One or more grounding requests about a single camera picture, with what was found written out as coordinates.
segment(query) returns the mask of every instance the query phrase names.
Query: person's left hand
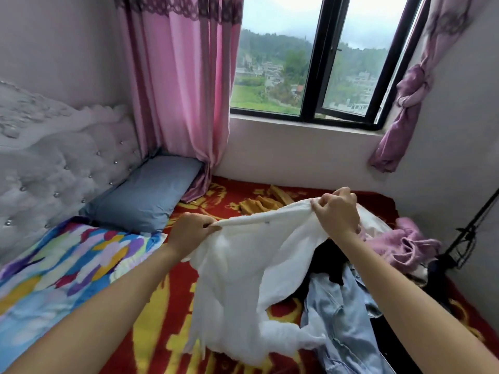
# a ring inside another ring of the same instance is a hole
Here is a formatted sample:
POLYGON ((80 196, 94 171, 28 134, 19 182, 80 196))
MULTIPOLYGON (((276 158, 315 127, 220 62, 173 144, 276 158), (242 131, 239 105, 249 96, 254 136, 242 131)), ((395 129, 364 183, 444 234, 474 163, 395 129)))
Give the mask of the person's left hand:
POLYGON ((173 225, 168 236, 168 247, 174 250, 179 259, 194 251, 201 242, 221 227, 212 226, 216 219, 208 215, 184 213, 173 225))

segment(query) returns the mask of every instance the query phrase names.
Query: denim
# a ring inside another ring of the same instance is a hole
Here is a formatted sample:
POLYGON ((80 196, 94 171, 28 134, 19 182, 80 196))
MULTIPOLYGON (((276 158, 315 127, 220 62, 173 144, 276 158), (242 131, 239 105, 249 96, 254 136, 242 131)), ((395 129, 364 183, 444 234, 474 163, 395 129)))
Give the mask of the denim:
POLYGON ((370 316, 381 315, 378 306, 351 265, 343 270, 343 286, 325 273, 312 274, 301 325, 308 324, 313 308, 325 324, 328 341, 315 349, 328 374, 393 374, 379 352, 370 316))

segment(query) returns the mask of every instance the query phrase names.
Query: pink curtain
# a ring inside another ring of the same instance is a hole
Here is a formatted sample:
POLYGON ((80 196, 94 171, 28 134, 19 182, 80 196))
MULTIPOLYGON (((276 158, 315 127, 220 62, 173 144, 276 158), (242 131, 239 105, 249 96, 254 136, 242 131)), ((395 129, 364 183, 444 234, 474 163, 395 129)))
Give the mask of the pink curtain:
POLYGON ((487 1, 431 0, 421 61, 409 68, 397 84, 396 105, 402 109, 369 159, 369 164, 380 172, 395 172, 397 169, 416 128, 421 104, 431 91, 434 67, 487 1))
POLYGON ((244 0, 115 0, 142 154, 205 163, 183 201, 202 196, 228 140, 244 0))

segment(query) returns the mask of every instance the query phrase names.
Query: window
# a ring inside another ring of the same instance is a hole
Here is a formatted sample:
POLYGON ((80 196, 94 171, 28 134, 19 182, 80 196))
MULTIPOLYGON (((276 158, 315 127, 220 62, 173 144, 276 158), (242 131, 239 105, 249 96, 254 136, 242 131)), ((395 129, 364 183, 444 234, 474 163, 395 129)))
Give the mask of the window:
POLYGON ((380 129, 422 0, 245 0, 231 112, 380 129))

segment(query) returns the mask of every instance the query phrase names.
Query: pillow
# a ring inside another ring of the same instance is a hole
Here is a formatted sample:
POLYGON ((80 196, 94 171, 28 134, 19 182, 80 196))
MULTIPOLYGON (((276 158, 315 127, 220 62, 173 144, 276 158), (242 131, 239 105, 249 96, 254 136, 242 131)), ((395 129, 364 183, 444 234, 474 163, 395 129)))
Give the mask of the pillow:
POLYGON ((61 223, 0 271, 0 372, 67 314, 144 261, 163 233, 61 223))
POLYGON ((121 185, 90 202, 80 215, 123 231, 161 232, 201 166, 195 158, 153 157, 121 185))

